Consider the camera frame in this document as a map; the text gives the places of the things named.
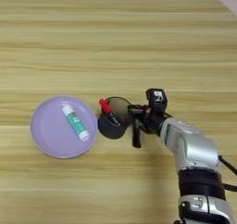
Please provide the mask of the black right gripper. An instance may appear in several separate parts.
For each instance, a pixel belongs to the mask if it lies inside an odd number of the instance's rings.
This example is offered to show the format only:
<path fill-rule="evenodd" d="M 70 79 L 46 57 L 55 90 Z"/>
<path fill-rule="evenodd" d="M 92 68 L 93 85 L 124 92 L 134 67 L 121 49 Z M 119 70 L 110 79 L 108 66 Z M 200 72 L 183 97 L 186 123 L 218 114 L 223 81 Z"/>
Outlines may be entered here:
<path fill-rule="evenodd" d="M 162 126 L 166 119 L 167 113 L 156 112 L 149 106 L 129 105 L 128 112 L 130 114 L 142 114 L 142 118 L 134 120 L 135 128 L 147 134 L 160 135 Z"/>

